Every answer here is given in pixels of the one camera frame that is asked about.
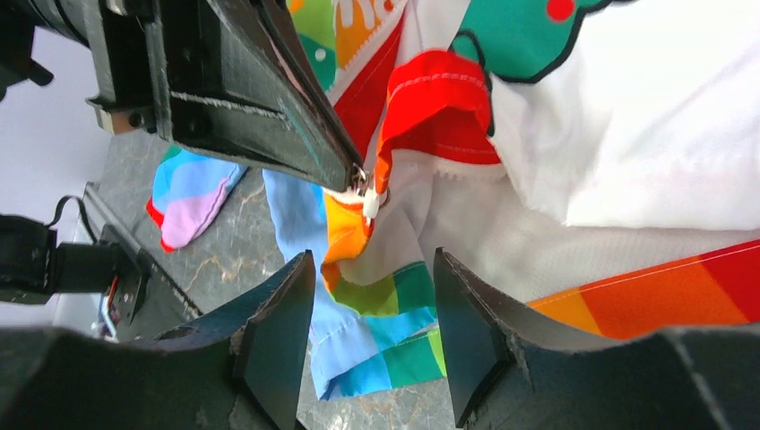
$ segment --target white wall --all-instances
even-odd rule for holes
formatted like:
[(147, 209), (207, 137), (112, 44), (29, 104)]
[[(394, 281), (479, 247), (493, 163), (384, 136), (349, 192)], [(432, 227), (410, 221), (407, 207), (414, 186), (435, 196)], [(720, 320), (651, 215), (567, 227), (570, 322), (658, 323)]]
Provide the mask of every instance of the white wall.
[[(100, 178), (110, 135), (84, 101), (98, 93), (90, 51), (38, 30), (33, 57), (56, 78), (44, 88), (15, 85), (0, 101), (0, 213), (49, 222), (61, 196), (82, 195)], [(77, 215), (71, 204), (59, 240), (73, 238)], [(0, 303), (0, 325), (51, 324), (56, 305), (57, 298), (46, 306)]]

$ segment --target black cable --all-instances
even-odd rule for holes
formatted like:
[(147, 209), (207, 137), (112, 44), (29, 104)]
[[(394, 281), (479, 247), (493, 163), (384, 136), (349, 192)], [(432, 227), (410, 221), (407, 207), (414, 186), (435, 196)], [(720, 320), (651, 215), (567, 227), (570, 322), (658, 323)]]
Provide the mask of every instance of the black cable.
[(87, 209), (84, 207), (84, 200), (75, 195), (65, 195), (61, 198), (61, 200), (58, 201), (58, 204), (56, 205), (56, 215), (53, 217), (53, 220), (50, 221), (49, 224), (45, 225), (45, 227), (53, 227), (58, 223), (58, 221), (61, 220), (61, 217), (64, 214), (64, 208), (66, 204), (71, 200), (76, 200), (77, 205), (79, 206), (79, 218), (82, 219), (82, 225), (84, 226), (84, 231), (87, 232), (87, 236), (90, 237), (90, 240), (93, 244), (95, 242), (98, 242), (98, 237), (95, 236), (95, 232), (90, 226), (90, 219), (87, 217)]

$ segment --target red fabric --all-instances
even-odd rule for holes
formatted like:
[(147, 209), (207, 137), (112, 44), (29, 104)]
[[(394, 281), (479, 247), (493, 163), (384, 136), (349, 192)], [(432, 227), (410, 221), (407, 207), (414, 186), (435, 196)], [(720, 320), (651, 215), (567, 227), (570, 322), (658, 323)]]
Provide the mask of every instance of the red fabric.
[[(152, 197), (145, 204), (145, 211), (148, 212), (148, 216), (151, 217), (151, 219), (153, 220), (153, 222), (156, 223), (156, 226), (158, 226), (158, 228), (161, 228), (161, 226), (164, 225), (164, 214), (161, 213), (161, 212), (159, 212), (159, 210), (156, 209), (155, 206), (153, 206), (153, 198)], [(164, 242), (163, 237), (160, 240), (160, 245), (161, 245), (161, 248), (164, 251), (166, 251), (167, 253), (173, 253), (174, 251), (177, 250), (176, 248), (173, 248), (173, 247), (167, 245)]]
[(760, 321), (760, 240), (699, 256), (701, 263), (749, 321)]
[(362, 158), (385, 107), (385, 90), (399, 52), (403, 18), (377, 50), (346, 92), (335, 103), (335, 112), (346, 127)]
[(471, 165), (500, 164), (487, 137), (490, 121), (486, 75), (477, 63), (430, 50), (398, 67), (388, 82), (388, 110), (377, 146), (377, 192), (387, 187), (393, 150)]

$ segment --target gray marble countertop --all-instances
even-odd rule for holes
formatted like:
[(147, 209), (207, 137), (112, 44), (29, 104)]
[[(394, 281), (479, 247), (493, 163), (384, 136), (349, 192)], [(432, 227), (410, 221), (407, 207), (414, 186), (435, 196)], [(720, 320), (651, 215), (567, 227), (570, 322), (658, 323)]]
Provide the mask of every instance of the gray marble countertop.
[[(99, 194), (156, 260), (205, 312), (255, 287), (284, 261), (274, 241), (261, 171), (249, 169), (211, 227), (172, 254), (145, 212), (153, 176), (168, 145), (137, 132), (113, 139)], [(444, 380), (356, 399), (317, 401), (304, 369), (298, 417), (310, 430), (453, 428)]]

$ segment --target red dot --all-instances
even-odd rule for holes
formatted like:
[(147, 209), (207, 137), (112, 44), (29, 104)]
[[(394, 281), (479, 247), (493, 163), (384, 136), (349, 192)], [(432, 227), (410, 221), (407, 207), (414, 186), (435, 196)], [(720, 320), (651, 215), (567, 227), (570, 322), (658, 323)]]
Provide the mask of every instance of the red dot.
[(548, 0), (547, 15), (553, 21), (567, 21), (575, 12), (574, 0)]

